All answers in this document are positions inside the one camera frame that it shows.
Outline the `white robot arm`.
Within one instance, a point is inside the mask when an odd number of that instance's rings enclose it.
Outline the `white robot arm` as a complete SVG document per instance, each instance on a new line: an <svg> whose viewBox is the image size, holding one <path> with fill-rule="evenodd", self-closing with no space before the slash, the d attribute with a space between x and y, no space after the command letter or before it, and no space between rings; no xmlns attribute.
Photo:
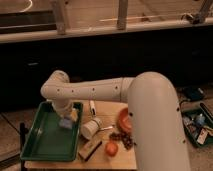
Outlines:
<svg viewBox="0 0 213 171"><path fill-rule="evenodd" d="M171 81L157 72L72 83L60 70L41 87L60 114L74 99L123 102L133 126L138 171L191 171L181 111Z"/></svg>

